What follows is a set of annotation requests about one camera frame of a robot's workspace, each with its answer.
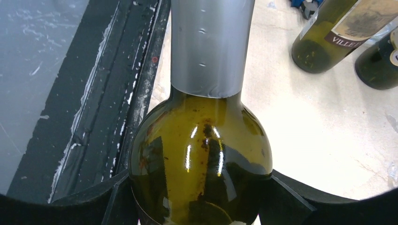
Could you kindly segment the dark bottle black cap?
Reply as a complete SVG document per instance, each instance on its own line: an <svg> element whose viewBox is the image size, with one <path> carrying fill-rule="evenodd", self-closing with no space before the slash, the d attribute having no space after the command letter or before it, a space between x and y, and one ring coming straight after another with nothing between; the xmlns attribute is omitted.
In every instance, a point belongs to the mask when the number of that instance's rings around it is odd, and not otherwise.
<svg viewBox="0 0 398 225"><path fill-rule="evenodd" d="M398 29L395 28L355 61L355 72L367 86L388 90L398 86Z"/></svg>

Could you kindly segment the dark green bottle silver cap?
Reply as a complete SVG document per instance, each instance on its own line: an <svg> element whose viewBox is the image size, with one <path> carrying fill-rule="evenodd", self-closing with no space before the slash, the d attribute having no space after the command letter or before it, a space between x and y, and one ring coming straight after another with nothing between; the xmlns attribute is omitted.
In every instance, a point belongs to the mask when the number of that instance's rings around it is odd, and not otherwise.
<svg viewBox="0 0 398 225"><path fill-rule="evenodd" d="M306 72L325 72L397 16L396 0L325 0L294 41L292 59Z"/></svg>

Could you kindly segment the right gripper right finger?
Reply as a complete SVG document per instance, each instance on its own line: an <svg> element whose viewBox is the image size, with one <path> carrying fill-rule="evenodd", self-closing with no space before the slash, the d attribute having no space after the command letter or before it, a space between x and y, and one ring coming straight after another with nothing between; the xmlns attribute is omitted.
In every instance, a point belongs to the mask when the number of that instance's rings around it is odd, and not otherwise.
<svg viewBox="0 0 398 225"><path fill-rule="evenodd" d="M398 190L364 200L333 195L277 170L264 187L262 225L396 225Z"/></svg>

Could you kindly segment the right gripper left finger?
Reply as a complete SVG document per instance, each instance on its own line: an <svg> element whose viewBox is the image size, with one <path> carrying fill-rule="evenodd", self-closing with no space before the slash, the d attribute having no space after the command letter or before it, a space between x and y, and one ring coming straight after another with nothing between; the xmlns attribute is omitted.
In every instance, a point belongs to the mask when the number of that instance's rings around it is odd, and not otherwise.
<svg viewBox="0 0 398 225"><path fill-rule="evenodd" d="M0 196L2 225L136 225L138 214L129 174L116 176L51 204Z"/></svg>

